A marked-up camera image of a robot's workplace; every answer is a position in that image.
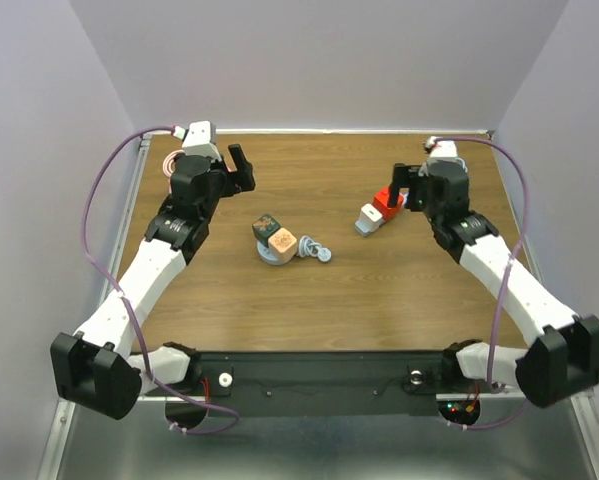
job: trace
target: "red block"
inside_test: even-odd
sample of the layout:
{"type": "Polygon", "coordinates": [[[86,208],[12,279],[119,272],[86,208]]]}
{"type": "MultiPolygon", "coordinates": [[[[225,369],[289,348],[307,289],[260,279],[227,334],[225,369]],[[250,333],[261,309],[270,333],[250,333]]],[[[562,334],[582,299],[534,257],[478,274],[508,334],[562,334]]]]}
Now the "red block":
{"type": "Polygon", "coordinates": [[[388,207],[388,197],[388,187],[386,187],[379,190],[375,194],[375,198],[372,200],[372,206],[379,210],[381,216],[386,222],[401,211],[401,205],[403,204],[403,195],[401,193],[399,194],[397,205],[392,208],[388,207]]]}

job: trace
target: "gray wall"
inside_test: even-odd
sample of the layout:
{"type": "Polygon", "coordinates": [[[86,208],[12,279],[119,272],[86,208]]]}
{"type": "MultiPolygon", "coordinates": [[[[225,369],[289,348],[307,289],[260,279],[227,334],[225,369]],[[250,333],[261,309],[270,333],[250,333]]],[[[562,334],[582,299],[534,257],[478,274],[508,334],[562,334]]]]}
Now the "gray wall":
{"type": "MultiPolygon", "coordinates": [[[[528,176],[529,244],[545,283],[599,316],[599,0],[570,1],[496,139],[528,176]]],[[[518,183],[501,164],[521,211],[518,183]]]]}
{"type": "MultiPolygon", "coordinates": [[[[81,208],[130,130],[66,0],[0,1],[0,479],[36,478],[57,401],[48,348],[102,285],[80,251],[81,208]]],[[[102,256],[128,188],[122,163],[92,217],[102,256]]]]}
{"type": "Polygon", "coordinates": [[[136,124],[494,128],[566,0],[71,0],[136,124]]]}

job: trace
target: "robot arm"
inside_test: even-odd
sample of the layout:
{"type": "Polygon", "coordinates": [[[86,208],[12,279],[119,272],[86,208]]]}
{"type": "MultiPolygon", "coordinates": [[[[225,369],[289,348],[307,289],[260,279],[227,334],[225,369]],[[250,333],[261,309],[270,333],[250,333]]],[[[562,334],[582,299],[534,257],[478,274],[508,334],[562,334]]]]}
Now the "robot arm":
{"type": "MultiPolygon", "coordinates": [[[[59,396],[115,419],[154,386],[141,355],[130,355],[135,334],[124,301],[141,326],[172,280],[192,261],[209,234],[219,199],[255,188],[252,165],[239,145],[228,150],[230,171],[215,144],[215,128],[198,122],[175,130],[184,153],[176,158],[171,193],[150,222],[139,251],[111,292],[74,334],[61,333],[50,347],[59,396]]],[[[166,344],[149,354],[153,374],[165,384],[195,375],[192,349],[166,344]]]]}
{"type": "MultiPolygon", "coordinates": [[[[416,173],[426,174],[428,165],[437,161],[457,162],[466,169],[463,160],[457,156],[457,147],[454,142],[439,142],[434,149],[430,150],[426,163],[420,167],[414,167],[416,173]]],[[[363,237],[371,235],[379,227],[395,218],[401,210],[407,208],[407,201],[408,194],[402,195],[396,192],[396,198],[390,198],[389,187],[379,190],[372,199],[372,203],[366,203],[361,207],[359,218],[355,222],[355,230],[363,237]]]]}
{"type": "MultiPolygon", "coordinates": [[[[439,246],[497,296],[510,251],[488,219],[469,209],[468,187],[468,175],[457,159],[432,156],[423,166],[394,166],[387,205],[397,206],[400,190],[409,189],[405,208],[422,211],[439,246]]],[[[597,317],[577,315],[516,260],[503,307],[529,348],[496,347],[494,381],[519,387],[539,407],[599,384],[597,317]]],[[[482,342],[455,345],[461,375],[485,379],[488,351],[482,342]]]]}

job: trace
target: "wooden table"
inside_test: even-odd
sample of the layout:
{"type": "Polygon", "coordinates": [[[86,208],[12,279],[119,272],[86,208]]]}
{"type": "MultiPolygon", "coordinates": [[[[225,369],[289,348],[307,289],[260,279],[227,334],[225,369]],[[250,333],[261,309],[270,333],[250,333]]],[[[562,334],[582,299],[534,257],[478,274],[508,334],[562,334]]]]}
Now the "wooden table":
{"type": "MultiPolygon", "coordinates": [[[[176,341],[200,350],[444,348],[487,341],[495,300],[441,250],[423,214],[401,212],[373,235],[354,230],[359,209],[386,186],[395,162],[425,160],[418,135],[224,135],[254,165],[254,192],[221,200],[210,236],[159,300],[144,325],[151,348],[176,341]],[[333,252],[322,264],[295,258],[273,267],[259,259],[251,224],[270,213],[297,238],[333,252]]],[[[120,273],[134,257],[168,184],[161,171],[178,147],[153,138],[120,273]]],[[[462,143],[471,206],[511,246],[517,230],[487,147],[462,143]]],[[[509,317],[499,344],[523,346],[509,317]]]]}

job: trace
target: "white arm segment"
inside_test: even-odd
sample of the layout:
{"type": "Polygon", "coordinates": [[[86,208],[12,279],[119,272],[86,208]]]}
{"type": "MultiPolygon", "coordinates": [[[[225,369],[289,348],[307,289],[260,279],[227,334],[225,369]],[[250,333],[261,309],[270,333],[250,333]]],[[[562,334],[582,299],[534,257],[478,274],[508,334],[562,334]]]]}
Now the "white arm segment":
{"type": "Polygon", "coordinates": [[[443,160],[445,162],[457,162],[457,163],[460,162],[457,159],[458,153],[457,153],[457,146],[455,145],[455,142],[443,141],[443,142],[437,143],[433,147],[436,139],[437,139],[437,137],[430,137],[424,143],[424,146],[426,148],[432,148],[432,150],[430,150],[430,153],[428,154],[428,158],[426,159],[424,164],[419,169],[420,177],[423,175],[428,175],[428,167],[431,164],[438,162],[440,160],[443,160]]]}
{"type": "MultiPolygon", "coordinates": [[[[190,364],[188,355],[170,347],[159,347],[157,350],[150,352],[148,358],[154,376],[166,385],[182,381],[190,364]]],[[[142,355],[131,355],[128,358],[128,364],[141,371],[141,391],[139,395],[144,395],[157,388],[146,375],[146,366],[142,355]]]]}
{"type": "MultiPolygon", "coordinates": [[[[501,236],[487,235],[466,245],[460,265],[477,277],[497,297],[510,250],[501,236]]],[[[545,327],[560,329],[574,323],[576,313],[552,296],[517,260],[510,272],[503,304],[528,345],[543,335],[545,327]]]]}
{"type": "MultiPolygon", "coordinates": [[[[457,361],[464,377],[474,380],[486,378],[488,350],[488,344],[482,342],[469,345],[457,352],[457,361]]],[[[495,360],[492,365],[493,382],[519,388],[515,375],[517,360],[523,357],[526,351],[523,348],[495,347],[495,360]]]]}
{"type": "MultiPolygon", "coordinates": [[[[141,242],[137,255],[119,282],[135,310],[139,325],[143,324],[163,291],[185,267],[183,254],[170,248],[170,244],[160,240],[141,242]]],[[[86,342],[100,347],[113,343],[113,351],[123,358],[130,355],[135,338],[128,312],[115,291],[110,292],[99,309],[76,332],[81,332],[86,342]]]]}
{"type": "Polygon", "coordinates": [[[210,157],[213,162],[221,161],[216,145],[216,128],[208,121],[191,123],[181,148],[186,155],[210,157]]]}

